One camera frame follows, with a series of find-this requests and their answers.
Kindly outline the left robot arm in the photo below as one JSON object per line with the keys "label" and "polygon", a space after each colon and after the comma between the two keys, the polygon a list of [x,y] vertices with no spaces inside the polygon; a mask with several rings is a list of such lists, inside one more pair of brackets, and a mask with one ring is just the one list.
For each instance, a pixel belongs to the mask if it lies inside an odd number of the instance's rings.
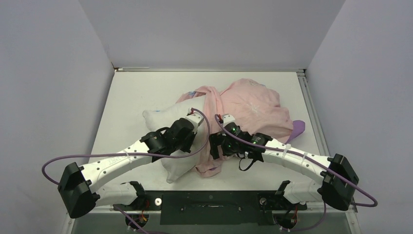
{"label": "left robot arm", "polygon": [[191,153],[198,127],[204,118],[198,114],[176,120],[170,127],[149,132],[131,146],[99,161],[84,165],[67,165],[58,184],[58,192],[70,218],[79,218],[95,207],[122,204],[138,210],[145,196],[136,181],[108,186],[116,177],[177,151]]}

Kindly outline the purple Elsa print pillowcase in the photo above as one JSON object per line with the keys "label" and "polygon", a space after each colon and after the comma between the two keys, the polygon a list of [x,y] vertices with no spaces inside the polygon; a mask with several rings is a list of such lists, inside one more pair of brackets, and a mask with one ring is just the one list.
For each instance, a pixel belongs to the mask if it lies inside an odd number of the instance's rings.
{"label": "purple Elsa print pillowcase", "polygon": [[[289,143],[305,131],[305,122],[292,120],[287,108],[281,107],[280,95],[252,79],[240,79],[230,84],[223,91],[213,86],[201,86],[195,91],[180,96],[177,103],[184,103],[188,108],[201,105],[201,111],[207,116],[211,132],[216,133],[219,127],[214,120],[215,114],[230,114],[237,125],[249,134],[263,133],[282,143]],[[209,154],[208,144],[199,156],[179,160],[163,160],[162,165],[168,171],[169,182],[175,181],[191,169],[201,177],[218,174],[222,164],[229,160],[219,150],[219,158],[214,160]]]}

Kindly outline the white pillow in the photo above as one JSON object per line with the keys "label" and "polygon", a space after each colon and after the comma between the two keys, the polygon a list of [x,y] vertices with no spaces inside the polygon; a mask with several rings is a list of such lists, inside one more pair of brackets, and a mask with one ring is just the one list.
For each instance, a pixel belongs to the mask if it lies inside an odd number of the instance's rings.
{"label": "white pillow", "polygon": [[[178,102],[164,110],[144,110],[142,113],[145,119],[146,127],[150,131],[158,130],[162,127],[169,127],[180,118],[184,118],[188,114],[188,110],[191,108],[198,109],[204,112],[204,102],[205,97],[195,97],[190,98],[181,102]],[[195,152],[200,147],[204,145],[207,134],[207,125],[203,123],[199,128],[195,140],[190,148],[191,152]],[[206,148],[203,148],[197,154],[179,158],[162,158],[161,164],[167,171],[168,175],[166,178],[167,183],[173,183],[179,179],[182,175],[190,171],[199,162],[201,157],[205,154]]]}

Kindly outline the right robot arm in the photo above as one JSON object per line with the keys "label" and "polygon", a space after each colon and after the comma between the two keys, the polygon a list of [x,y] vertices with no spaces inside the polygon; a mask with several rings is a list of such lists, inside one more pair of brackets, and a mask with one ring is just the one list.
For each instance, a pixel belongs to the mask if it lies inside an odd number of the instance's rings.
{"label": "right robot arm", "polygon": [[275,202],[282,209],[301,202],[323,201],[332,208],[346,211],[355,193],[354,186],[359,182],[343,155],[314,155],[262,133],[250,135],[234,122],[227,124],[223,131],[211,134],[209,143],[213,159],[219,154],[244,155],[252,162],[275,163],[310,178],[308,183],[288,180],[286,185],[280,186],[281,192],[276,193]]}

